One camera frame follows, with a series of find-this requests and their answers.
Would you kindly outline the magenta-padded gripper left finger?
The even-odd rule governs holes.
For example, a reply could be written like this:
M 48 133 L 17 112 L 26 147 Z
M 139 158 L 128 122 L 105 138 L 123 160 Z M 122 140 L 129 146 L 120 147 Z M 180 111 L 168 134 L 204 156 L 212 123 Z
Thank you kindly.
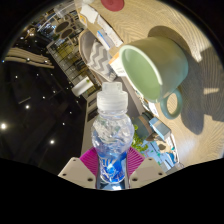
M 98 155 L 94 147 L 80 158 L 72 157 L 58 174 L 78 186 L 95 189 L 99 171 Z

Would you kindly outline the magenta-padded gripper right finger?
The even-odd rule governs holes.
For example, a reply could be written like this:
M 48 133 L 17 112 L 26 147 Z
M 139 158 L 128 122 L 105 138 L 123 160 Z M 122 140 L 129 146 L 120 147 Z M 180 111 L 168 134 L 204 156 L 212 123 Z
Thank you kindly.
M 132 147 L 127 152 L 126 173 L 130 189 L 143 187 L 166 176 L 153 158 L 145 158 Z

